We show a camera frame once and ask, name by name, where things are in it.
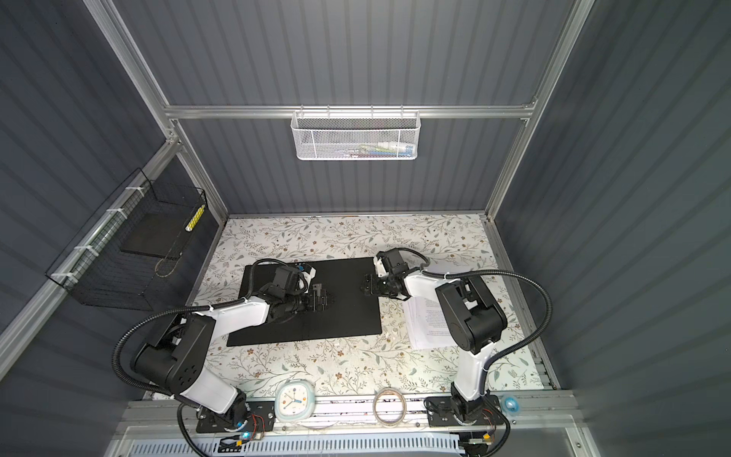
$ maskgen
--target black mounting plate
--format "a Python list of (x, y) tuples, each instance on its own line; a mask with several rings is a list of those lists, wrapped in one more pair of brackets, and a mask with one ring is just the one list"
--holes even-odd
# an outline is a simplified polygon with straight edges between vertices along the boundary
[(438, 397), (426, 397), (424, 402), (431, 401), (433, 405), (438, 409), (433, 414), (427, 414), (429, 419), (430, 427), (456, 427), (463, 425), (470, 426), (499, 426), (504, 422), (500, 416), (495, 412), (496, 409), (500, 409), (500, 399), (495, 395), (487, 396), (488, 403), (485, 405), (487, 411), (482, 411), (482, 414), (477, 415), (475, 422), (472, 424), (462, 424), (457, 421), (452, 410), (450, 408), (450, 397), (438, 396)]
[[(255, 414), (264, 419), (264, 431), (274, 430), (274, 420), (276, 419), (274, 414), (274, 402), (273, 401), (247, 401), (249, 410), (252, 414)], [(215, 415), (208, 414), (206, 417), (198, 420), (198, 425), (195, 427), (196, 433), (228, 433), (224, 430), (224, 427), (230, 427), (229, 423), (225, 423)], [(258, 418), (257, 431), (261, 430), (262, 421)], [(254, 422), (249, 421), (241, 431), (254, 431)]]

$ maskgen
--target clock face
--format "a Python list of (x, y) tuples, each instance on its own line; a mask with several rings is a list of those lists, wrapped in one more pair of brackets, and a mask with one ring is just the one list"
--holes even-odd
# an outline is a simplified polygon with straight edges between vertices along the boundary
[(314, 409), (312, 388), (303, 382), (288, 382), (283, 385), (276, 397), (276, 416), (279, 420), (304, 419)]

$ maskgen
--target gray wall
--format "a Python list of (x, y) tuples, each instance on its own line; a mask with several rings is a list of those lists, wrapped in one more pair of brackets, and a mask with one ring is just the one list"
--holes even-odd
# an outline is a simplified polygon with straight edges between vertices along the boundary
[(232, 214), (484, 210), (518, 119), (428, 119), (418, 158), (299, 160), (289, 122), (183, 120)]
[[(0, 1), (0, 329), (163, 140), (82, 2)], [(161, 179), (190, 185), (177, 160)], [(179, 265), (188, 291), (215, 232), (209, 214)], [(142, 395), (115, 378), (111, 348), (144, 315), (66, 299), (0, 381), (0, 453), (101, 455)]]
[(600, 1), (498, 215), (604, 456), (727, 453), (729, 17)]
[[(173, 105), (520, 105), (572, 2), (118, 1)], [(302, 162), (288, 121), (183, 121), (232, 214), (480, 210), (518, 120), (427, 120), (418, 158)]]
[(78, 2), (0, 2), (0, 329), (164, 138)]

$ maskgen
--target black desk mat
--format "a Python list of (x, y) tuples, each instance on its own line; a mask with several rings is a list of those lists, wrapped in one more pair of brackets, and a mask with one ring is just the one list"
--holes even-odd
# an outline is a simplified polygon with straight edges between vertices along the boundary
[[(378, 298), (366, 297), (360, 290), (363, 277), (375, 273), (373, 257), (308, 263), (317, 270), (312, 284), (322, 284), (330, 294), (328, 308), (299, 313), (279, 324), (242, 328), (229, 335), (228, 347), (381, 334), (383, 330)], [(270, 282), (276, 268), (277, 264), (257, 265), (254, 270), (254, 290)], [(243, 272), (239, 297), (249, 290), (250, 270), (251, 266), (248, 265)]]

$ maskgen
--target white mesh basket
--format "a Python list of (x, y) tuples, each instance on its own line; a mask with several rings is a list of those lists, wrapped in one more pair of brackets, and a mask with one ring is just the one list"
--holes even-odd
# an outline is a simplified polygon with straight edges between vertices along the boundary
[(419, 113), (330, 117), (299, 111), (292, 115), (292, 136), (301, 160), (413, 160), (420, 129)]

